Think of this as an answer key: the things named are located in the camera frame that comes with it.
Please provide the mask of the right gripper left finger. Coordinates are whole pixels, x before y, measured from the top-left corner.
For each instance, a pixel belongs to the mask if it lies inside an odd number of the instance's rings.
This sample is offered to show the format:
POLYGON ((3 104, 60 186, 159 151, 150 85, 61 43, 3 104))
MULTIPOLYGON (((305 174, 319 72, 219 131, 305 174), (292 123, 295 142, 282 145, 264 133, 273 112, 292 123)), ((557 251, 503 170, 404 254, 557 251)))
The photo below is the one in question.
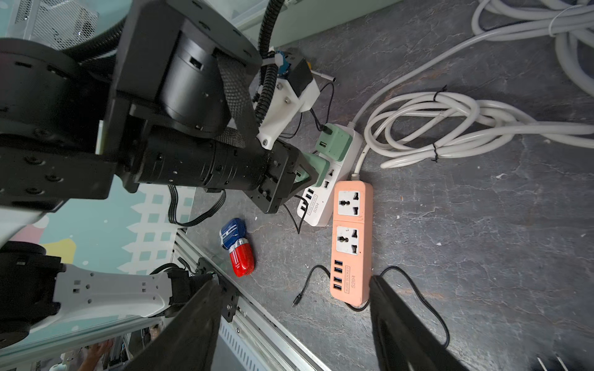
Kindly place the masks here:
POLYGON ((222 290, 207 282, 126 370, 209 370, 221 324, 222 290))

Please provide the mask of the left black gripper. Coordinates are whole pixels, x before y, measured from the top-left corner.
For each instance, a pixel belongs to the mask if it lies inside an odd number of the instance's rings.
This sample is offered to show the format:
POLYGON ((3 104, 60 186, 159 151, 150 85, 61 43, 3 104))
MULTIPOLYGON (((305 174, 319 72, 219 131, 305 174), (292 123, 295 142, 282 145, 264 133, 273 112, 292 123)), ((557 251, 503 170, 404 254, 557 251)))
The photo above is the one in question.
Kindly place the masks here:
POLYGON ((253 190, 244 194, 265 214, 277 213, 278 209, 299 192, 314 184, 314 179, 294 183, 295 170, 303 157, 297 147, 278 141, 268 151, 266 166, 253 190))

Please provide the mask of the white power strip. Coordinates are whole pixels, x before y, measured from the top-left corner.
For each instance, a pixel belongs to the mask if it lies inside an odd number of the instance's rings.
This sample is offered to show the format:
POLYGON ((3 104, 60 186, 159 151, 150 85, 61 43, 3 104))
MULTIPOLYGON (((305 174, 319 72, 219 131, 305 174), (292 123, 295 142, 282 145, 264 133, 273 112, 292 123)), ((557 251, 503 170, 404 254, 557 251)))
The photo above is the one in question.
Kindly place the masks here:
POLYGON ((346 157, 342 162, 336 162, 329 157, 318 153, 316 150, 313 153, 328 159, 330 168, 323 184, 319 187, 308 187, 299 199, 296 214, 298 218, 304 220, 312 227, 325 227, 330 222, 330 218, 334 211, 334 187, 338 182, 343 181, 350 176, 355 160, 357 159, 363 144, 363 138, 359 133, 351 127, 343 127, 346 131, 352 134, 353 140, 346 157))

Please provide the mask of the red blue electric shaver case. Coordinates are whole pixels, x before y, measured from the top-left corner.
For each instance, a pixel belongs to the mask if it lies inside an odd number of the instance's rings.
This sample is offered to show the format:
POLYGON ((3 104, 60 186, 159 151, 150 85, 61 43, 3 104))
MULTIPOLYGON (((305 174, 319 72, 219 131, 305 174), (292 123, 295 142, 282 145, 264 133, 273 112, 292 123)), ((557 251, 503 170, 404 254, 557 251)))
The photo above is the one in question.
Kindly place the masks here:
POLYGON ((220 238, 235 275, 238 278, 250 275, 255 270, 255 256, 245 222, 240 218, 230 220, 221 228, 220 238))

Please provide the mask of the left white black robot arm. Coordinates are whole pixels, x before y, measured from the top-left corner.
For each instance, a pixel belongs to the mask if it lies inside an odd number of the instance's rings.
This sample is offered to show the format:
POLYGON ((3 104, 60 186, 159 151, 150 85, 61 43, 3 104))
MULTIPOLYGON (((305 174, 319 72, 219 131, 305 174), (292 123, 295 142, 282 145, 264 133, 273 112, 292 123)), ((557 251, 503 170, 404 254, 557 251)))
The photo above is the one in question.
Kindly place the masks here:
POLYGON ((202 1, 134 1, 123 20, 57 50, 1 41, 1 346, 75 319, 176 315, 204 281, 175 264, 148 275, 85 270, 18 232, 72 199, 106 199, 114 178, 172 192, 243 192, 263 213, 314 184, 278 136, 293 114, 271 48, 282 2, 251 43, 202 1))

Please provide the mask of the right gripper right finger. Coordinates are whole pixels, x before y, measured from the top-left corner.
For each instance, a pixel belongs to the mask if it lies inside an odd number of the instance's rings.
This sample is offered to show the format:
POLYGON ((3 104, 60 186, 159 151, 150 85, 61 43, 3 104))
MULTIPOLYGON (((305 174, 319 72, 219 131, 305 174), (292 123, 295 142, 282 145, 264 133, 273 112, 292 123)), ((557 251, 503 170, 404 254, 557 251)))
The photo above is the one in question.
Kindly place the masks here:
POLYGON ((379 369, 466 369, 377 275, 370 280, 369 303, 379 369))

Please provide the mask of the green charger adapter with prongs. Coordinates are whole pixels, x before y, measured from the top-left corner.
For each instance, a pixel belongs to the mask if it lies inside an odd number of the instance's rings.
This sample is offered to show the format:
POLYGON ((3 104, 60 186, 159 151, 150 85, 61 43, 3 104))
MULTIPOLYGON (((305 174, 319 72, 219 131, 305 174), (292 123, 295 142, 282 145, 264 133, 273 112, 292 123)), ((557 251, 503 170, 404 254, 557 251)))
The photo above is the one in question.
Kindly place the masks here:
POLYGON ((314 179, 312 187, 319 187, 323 184, 326 175, 329 172, 330 162, 319 154, 302 153, 303 160, 295 170, 294 183, 314 179))

